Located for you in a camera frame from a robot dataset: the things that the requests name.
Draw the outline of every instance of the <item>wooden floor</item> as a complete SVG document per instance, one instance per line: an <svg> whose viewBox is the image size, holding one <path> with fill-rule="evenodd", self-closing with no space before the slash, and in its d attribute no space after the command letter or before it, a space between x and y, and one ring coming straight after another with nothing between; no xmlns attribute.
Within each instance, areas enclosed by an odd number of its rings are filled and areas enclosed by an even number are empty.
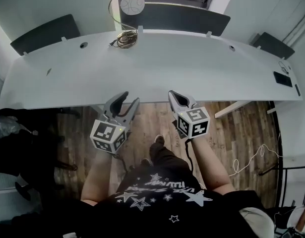
<svg viewBox="0 0 305 238"><path fill-rule="evenodd" d="M237 158L240 169L243 168L263 143L277 152L276 130L272 116L266 114L269 109L267 102L251 102L220 119L215 119L214 114L230 105L230 102L206 102L201 105L206 107L211 117L210 130L206 138L230 175L234 173L234 159ZM65 189L59 191L59 197L80 197L92 159L98 153L89 138L98 114L90 107L74 109L80 112L81 119L70 115L58 115L59 133L65 136L65 142L59 146L58 159L78 166L75 172L56 169L56 182L65 185ZM138 165L142 158L149 158L149 147L158 134L164 135L168 149L189 163L184 139L179 138L172 125L173 120L169 103L140 105L132 122L132 134L119 150L127 167ZM193 160L194 175L203 184L191 146L189 153ZM265 207L273 207L278 173L271 171L263 177L259 177L258 173L276 162L277 156L266 149L263 157L258 154L248 168L231 177L233 185L239 190L255 190ZM121 162L113 159L110 194L116 191L123 176Z"/></svg>

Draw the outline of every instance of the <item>black cable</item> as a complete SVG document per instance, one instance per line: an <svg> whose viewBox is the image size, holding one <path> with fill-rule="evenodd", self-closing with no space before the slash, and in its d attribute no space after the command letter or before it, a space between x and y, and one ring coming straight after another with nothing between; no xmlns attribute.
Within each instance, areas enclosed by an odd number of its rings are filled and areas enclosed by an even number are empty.
<svg viewBox="0 0 305 238"><path fill-rule="evenodd" d="M192 159L191 159L191 157L190 157L190 155L188 154L188 143L189 142L191 142L191 139L189 138L189 139L187 139L186 141L185 141L185 152L186 152L186 155L187 155L187 158L190 160L190 162L191 162L191 172L193 173L193 170L194 170L194 168L193 168L193 162L192 162Z"/></svg>
<svg viewBox="0 0 305 238"><path fill-rule="evenodd" d="M137 43L138 32L135 30L125 31L118 35L117 39L110 43L110 46L121 49L129 49Z"/></svg>
<svg viewBox="0 0 305 238"><path fill-rule="evenodd" d="M279 61L278 62L279 66L281 67L281 70L286 73L287 75L289 75L289 71L287 69L287 67L283 64L283 62Z"/></svg>
<svg viewBox="0 0 305 238"><path fill-rule="evenodd" d="M119 155L119 154L118 154L118 155L112 154L112 156L113 156L115 159L120 160L120 161L122 162L123 169L124 169L124 171L125 171L125 173L126 173L126 175L127 175L127 174L128 174L128 170L127 170L127 168L126 168L126 163L125 163L123 157L122 157L121 155Z"/></svg>

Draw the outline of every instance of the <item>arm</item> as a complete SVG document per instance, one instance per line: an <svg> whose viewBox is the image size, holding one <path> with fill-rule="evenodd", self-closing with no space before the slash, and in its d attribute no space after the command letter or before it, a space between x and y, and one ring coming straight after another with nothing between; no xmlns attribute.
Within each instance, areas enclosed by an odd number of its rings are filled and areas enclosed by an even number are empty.
<svg viewBox="0 0 305 238"><path fill-rule="evenodd" d="M226 169L205 137L201 136L193 139L192 147L206 188L222 195L235 191Z"/></svg>
<svg viewBox="0 0 305 238"><path fill-rule="evenodd" d="M88 173L82 190L81 201L96 205L108 196L109 179L112 157L99 152L94 158L94 163Z"/></svg>
<svg viewBox="0 0 305 238"><path fill-rule="evenodd" d="M299 231L299 232L302 232L303 228L305 227L305 209L304 211L302 212L300 218L299 218L299 221L296 225L296 229Z"/></svg>

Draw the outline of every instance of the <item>leg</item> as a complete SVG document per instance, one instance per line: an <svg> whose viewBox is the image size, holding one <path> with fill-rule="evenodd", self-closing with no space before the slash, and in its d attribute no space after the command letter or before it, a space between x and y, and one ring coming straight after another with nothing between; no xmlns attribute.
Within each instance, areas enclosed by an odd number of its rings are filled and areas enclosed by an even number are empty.
<svg viewBox="0 0 305 238"><path fill-rule="evenodd" d="M83 186L81 201L90 205L108 197L112 157L105 152L98 152Z"/></svg>
<svg viewBox="0 0 305 238"><path fill-rule="evenodd" d="M302 232L304 227L305 227L305 209L299 218L299 221L296 225L296 230L298 230L299 232Z"/></svg>
<svg viewBox="0 0 305 238"><path fill-rule="evenodd" d="M164 139L159 140L158 136L156 142L150 146L150 157L154 166L166 166L169 168L183 168L188 169L189 166L186 161L178 158L173 152L164 146Z"/></svg>

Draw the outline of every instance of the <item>lamp cord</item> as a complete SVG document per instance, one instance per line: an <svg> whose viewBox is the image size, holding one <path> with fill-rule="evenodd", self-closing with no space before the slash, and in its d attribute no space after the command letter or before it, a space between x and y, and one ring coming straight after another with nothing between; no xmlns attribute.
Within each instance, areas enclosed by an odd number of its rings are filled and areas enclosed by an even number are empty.
<svg viewBox="0 0 305 238"><path fill-rule="evenodd" d="M278 62L279 66L281 67L281 70L286 73L287 75L289 75L288 69L287 67L283 64L283 62L279 61Z"/></svg>
<svg viewBox="0 0 305 238"><path fill-rule="evenodd" d="M123 24L123 23L121 23L120 21L118 21L114 18L114 16L111 14L111 10L110 10L112 1L113 0L110 0L110 2L108 4L108 13L112 17L112 19L115 22L117 22L124 29L124 32L119 34L117 39L115 39L114 41L112 41L109 44L110 44L111 47L128 49L128 48L130 48L130 47L132 47L133 45L136 44L137 39L138 39L138 30L136 28L132 27L132 26ZM128 27L132 30L126 31L125 27Z"/></svg>

